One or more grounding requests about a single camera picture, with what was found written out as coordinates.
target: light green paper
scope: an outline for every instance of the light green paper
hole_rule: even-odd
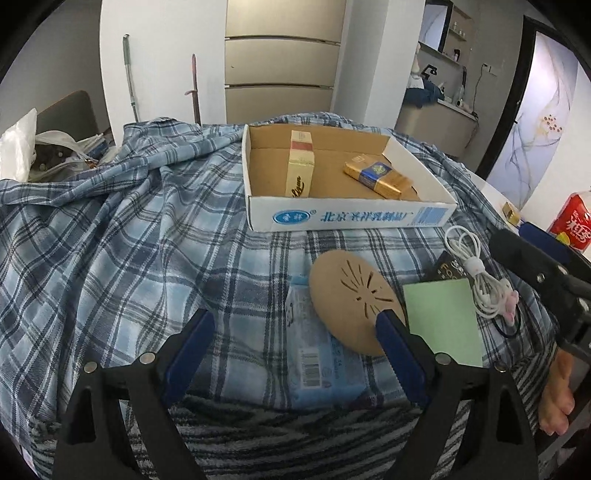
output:
[[[405,285],[404,300],[410,333],[423,337],[433,353],[482,367],[484,345],[467,278]]]

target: round cork coaster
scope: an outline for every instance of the round cork coaster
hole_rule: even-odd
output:
[[[379,312],[404,312],[392,287],[362,258],[344,250],[319,256],[310,271],[310,296],[320,320],[343,345],[362,355],[383,355],[375,336]]]

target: blue logo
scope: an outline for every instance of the blue logo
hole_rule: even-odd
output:
[[[273,215],[273,221],[281,225],[295,225],[310,219],[310,214],[304,210],[283,210]]]

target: frosted glass door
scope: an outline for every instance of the frosted glass door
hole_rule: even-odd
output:
[[[548,168],[569,118],[578,61],[538,32],[525,94],[511,133],[486,179],[522,208]]]

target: black cable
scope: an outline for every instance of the black cable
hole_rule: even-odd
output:
[[[480,83],[480,80],[482,78],[482,74],[484,73],[484,70],[482,70],[482,67],[486,65],[486,63],[483,63],[482,65],[480,65],[480,76],[478,77],[478,81],[476,82],[476,86],[474,87],[474,101],[472,102],[472,112],[476,112],[476,96],[478,95],[478,84]],[[480,130],[480,119],[478,118],[478,115],[476,116],[476,125],[474,125],[474,128],[472,129],[472,133],[470,134],[470,139],[468,140],[468,143],[466,144],[466,146],[464,148],[468,148],[468,146],[472,143],[472,140],[474,140],[474,137],[476,136],[476,134],[478,133],[478,131]]]
[[[496,322],[496,318],[492,319],[492,324],[495,326],[496,331],[499,332],[501,334],[501,336],[503,338],[506,338],[507,340],[511,340],[515,337],[517,337],[517,335],[519,335],[520,331],[521,331],[521,310],[519,309],[519,303],[517,304],[517,308],[515,309],[515,312],[517,313],[516,315],[516,319],[515,319],[515,332],[513,333],[505,333],[501,327],[499,326],[499,324]]]
[[[482,78],[482,74],[484,73],[484,70],[482,70],[482,67],[486,65],[486,63],[483,63],[482,65],[480,65],[480,76],[478,77],[478,81],[476,82],[476,86],[474,87],[474,101],[472,102],[472,111],[476,112],[476,95],[478,95],[478,84],[480,83],[480,80]]]

